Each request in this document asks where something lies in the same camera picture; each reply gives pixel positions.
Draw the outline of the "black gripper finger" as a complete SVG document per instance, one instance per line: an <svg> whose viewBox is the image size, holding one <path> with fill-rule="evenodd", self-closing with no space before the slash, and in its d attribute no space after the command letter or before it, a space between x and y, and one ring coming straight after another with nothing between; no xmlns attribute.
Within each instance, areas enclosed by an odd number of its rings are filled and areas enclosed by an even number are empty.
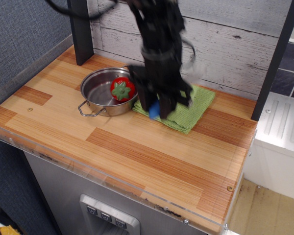
<svg viewBox="0 0 294 235"><path fill-rule="evenodd" d="M167 116L175 110L177 104L177 93L160 93L159 106L160 106L160 119L166 119Z"/></svg>
<svg viewBox="0 0 294 235"><path fill-rule="evenodd" d="M138 84L136 85L136 90L138 93L139 101L142 108L145 111L149 111L150 107L156 102L157 95L155 92L150 91L147 86Z"/></svg>

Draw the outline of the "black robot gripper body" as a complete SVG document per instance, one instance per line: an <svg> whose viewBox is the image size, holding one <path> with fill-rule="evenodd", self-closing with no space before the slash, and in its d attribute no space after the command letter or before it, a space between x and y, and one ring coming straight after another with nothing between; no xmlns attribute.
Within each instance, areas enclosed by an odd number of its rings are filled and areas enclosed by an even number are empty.
<svg viewBox="0 0 294 235"><path fill-rule="evenodd" d="M177 103L190 106L192 103L192 87L182 79L180 74L181 64L174 58L145 59L144 65L128 65L130 80L135 87L138 84L147 86L157 95L160 93L177 93Z"/></svg>

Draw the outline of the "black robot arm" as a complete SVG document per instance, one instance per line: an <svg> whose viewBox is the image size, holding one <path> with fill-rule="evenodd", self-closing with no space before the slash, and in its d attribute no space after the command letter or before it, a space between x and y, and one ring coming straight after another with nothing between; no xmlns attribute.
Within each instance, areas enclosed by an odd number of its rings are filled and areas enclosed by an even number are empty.
<svg viewBox="0 0 294 235"><path fill-rule="evenodd" d="M143 45L144 66L130 65L142 108L166 119L177 103L188 106L192 87L180 74L184 21L175 0L129 0Z"/></svg>

